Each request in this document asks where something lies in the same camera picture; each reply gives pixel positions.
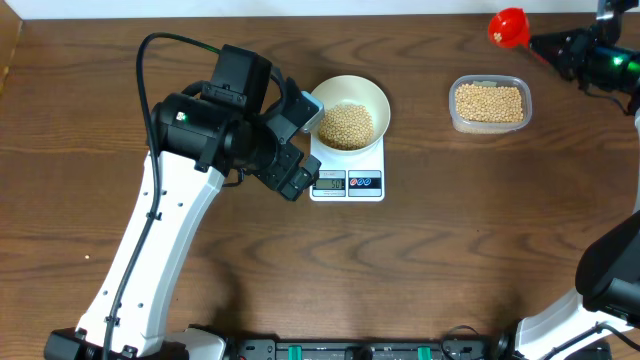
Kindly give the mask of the red measuring scoop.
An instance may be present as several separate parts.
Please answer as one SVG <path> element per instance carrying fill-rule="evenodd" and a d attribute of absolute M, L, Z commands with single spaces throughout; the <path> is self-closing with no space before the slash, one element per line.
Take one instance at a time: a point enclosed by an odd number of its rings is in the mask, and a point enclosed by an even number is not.
<path fill-rule="evenodd" d="M 502 34 L 501 42 L 494 40 L 493 34 L 495 32 Z M 487 34 L 493 45 L 504 49 L 523 47 L 534 58 L 546 63 L 529 49 L 529 40 L 533 35 L 531 34 L 529 18 L 522 8 L 509 7 L 498 12 L 489 22 Z"/>

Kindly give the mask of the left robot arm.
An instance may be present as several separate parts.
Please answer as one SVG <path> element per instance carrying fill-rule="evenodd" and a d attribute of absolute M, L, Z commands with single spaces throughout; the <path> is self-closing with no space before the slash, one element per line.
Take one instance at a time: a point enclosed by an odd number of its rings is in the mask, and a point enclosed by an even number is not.
<path fill-rule="evenodd" d="M 88 310 L 50 334 L 48 359 L 228 358 L 227 341 L 207 329 L 167 330 L 201 220 L 231 172 L 289 201 L 318 179 L 319 161 L 292 140 L 323 118 L 323 104 L 255 52 L 219 48 L 210 79 L 142 111 L 149 151 L 134 211 Z"/>

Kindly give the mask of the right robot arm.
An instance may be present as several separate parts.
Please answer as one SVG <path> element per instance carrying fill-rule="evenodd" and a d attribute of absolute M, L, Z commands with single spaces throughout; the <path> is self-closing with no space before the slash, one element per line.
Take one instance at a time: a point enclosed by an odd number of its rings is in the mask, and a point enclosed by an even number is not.
<path fill-rule="evenodd" d="M 602 23 L 587 29 L 535 35 L 530 49 L 582 91 L 596 86 L 629 95 L 625 114 L 639 116 L 639 54 L 620 48 L 619 30 Z M 623 339 L 639 325 L 639 213 L 592 243 L 575 282 L 542 312 L 520 320 L 499 339 L 498 359 L 568 359 L 614 335 Z"/>

